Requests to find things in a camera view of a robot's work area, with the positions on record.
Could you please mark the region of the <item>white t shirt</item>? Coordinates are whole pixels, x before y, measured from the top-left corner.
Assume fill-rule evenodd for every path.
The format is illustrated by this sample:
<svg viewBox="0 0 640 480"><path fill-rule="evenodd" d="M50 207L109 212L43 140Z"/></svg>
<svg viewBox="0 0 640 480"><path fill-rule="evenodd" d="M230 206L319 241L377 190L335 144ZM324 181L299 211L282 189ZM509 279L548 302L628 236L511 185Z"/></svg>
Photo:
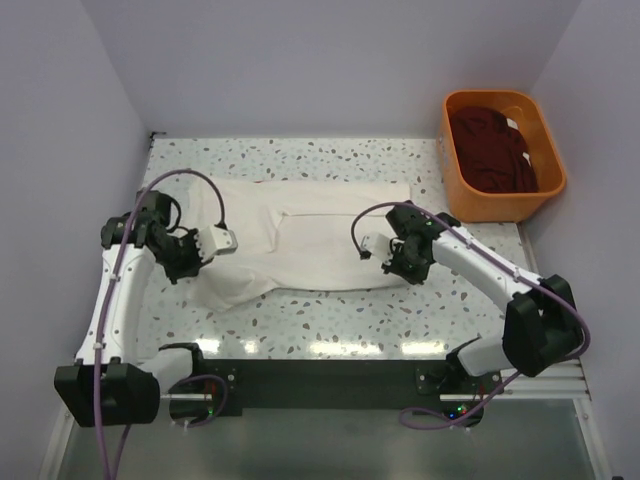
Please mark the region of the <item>white t shirt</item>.
<svg viewBox="0 0 640 480"><path fill-rule="evenodd" d="M410 197L406 183L195 181L187 225L202 229L224 220L238 249L216 257L182 290L196 304L225 312L279 288L333 292L400 285L402 279L384 274L378 262L360 259L350 228L366 208Z"/></svg>

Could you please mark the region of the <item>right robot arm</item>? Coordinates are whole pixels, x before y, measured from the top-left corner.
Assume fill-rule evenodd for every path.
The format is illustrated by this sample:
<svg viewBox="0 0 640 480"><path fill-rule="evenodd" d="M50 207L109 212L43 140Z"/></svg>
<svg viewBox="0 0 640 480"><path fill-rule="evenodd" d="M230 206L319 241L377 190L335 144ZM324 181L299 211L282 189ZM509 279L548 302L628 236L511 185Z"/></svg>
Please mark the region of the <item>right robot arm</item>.
<svg viewBox="0 0 640 480"><path fill-rule="evenodd" d="M451 381L508 368L535 377L589 346L590 333L561 276L543 278L518 267L445 213L430 216L404 202L386 220L395 236L382 241L384 272L421 285L431 266L440 264L484 293L504 317L501 335L470 340L447 355Z"/></svg>

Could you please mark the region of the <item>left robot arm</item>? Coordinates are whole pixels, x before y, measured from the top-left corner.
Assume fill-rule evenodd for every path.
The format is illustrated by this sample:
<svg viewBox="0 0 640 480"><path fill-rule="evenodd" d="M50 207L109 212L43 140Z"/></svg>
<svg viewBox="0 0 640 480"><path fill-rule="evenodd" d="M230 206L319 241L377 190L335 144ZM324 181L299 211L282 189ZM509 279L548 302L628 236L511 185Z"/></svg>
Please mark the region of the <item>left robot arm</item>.
<svg viewBox="0 0 640 480"><path fill-rule="evenodd" d="M150 274L161 267L171 283L193 278L204 262L196 232L175 235L171 196L138 193L141 210L132 228L126 216L101 229L102 277L86 337L70 366L60 366L54 388L79 426L149 424L162 394L195 376L203 359L194 342L162 346L147 361L137 355L142 300Z"/></svg>

